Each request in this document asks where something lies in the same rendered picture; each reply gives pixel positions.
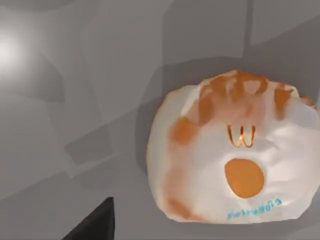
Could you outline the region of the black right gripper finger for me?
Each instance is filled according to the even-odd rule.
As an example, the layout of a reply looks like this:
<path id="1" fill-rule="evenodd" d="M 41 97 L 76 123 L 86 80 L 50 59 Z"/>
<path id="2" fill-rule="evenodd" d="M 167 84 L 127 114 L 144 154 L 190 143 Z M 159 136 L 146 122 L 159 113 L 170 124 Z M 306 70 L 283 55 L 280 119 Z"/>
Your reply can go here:
<path id="1" fill-rule="evenodd" d="M 61 240 L 115 240 L 114 198 L 107 197 Z"/>

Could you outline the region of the white and orange wrapped burger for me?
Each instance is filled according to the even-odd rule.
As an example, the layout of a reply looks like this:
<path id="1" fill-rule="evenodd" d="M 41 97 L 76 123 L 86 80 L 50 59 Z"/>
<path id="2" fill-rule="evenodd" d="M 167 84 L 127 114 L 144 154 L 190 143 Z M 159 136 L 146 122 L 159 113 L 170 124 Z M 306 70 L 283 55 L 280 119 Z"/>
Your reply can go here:
<path id="1" fill-rule="evenodd" d="M 174 221 L 294 220 L 320 187 L 320 110 L 292 85 L 231 70 L 165 96 L 146 166 Z"/>

